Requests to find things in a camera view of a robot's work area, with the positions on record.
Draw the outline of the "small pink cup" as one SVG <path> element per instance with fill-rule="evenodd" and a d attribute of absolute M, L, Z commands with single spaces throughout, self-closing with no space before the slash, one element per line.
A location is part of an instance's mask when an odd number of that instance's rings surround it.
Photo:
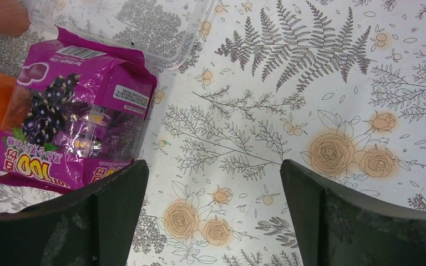
<path fill-rule="evenodd" d="M 18 37 L 30 27 L 26 7 L 16 0 L 0 0 L 0 34 Z"/>

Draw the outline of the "purple candy bag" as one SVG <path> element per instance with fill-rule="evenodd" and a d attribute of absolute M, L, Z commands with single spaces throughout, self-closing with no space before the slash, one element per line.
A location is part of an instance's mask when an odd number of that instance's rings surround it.
<path fill-rule="evenodd" d="M 127 166 L 157 83 L 139 50 L 64 28 L 33 44 L 0 127 L 0 184 L 66 193 Z"/>

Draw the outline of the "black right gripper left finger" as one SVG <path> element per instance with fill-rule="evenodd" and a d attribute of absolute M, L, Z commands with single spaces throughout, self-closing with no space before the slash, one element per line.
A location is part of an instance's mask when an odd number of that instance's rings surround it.
<path fill-rule="evenodd" d="M 0 213 L 0 265 L 125 265 L 148 184 L 138 160 L 16 213 Z"/>

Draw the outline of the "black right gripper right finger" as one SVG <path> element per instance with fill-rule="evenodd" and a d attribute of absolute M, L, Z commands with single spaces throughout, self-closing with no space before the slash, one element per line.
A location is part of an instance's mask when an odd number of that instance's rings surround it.
<path fill-rule="evenodd" d="M 426 212 L 331 181 L 292 160 L 280 175 L 304 265 L 426 265 Z"/>

